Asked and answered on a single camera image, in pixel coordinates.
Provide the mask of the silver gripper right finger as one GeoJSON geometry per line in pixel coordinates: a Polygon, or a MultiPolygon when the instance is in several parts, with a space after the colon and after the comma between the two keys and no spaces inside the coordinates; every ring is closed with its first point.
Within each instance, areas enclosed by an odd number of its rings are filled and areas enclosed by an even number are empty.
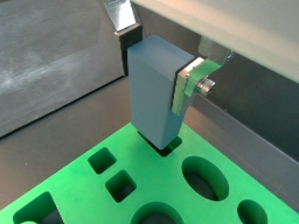
{"type": "Polygon", "coordinates": [[[215,88],[210,75],[216,72],[234,56],[234,51],[206,37],[200,38],[199,54],[176,72],[172,91],[172,112],[182,115],[192,105],[196,94],[207,96],[215,88]]]}

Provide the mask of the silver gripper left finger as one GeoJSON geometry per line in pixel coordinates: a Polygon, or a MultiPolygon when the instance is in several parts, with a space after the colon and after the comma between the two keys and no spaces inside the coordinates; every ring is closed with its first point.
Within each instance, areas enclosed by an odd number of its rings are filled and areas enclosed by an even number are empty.
{"type": "Polygon", "coordinates": [[[128,76],[127,48],[143,40],[143,26],[136,22],[136,15],[130,0],[103,0],[107,14],[115,26],[119,39],[124,76],[128,76]]]}

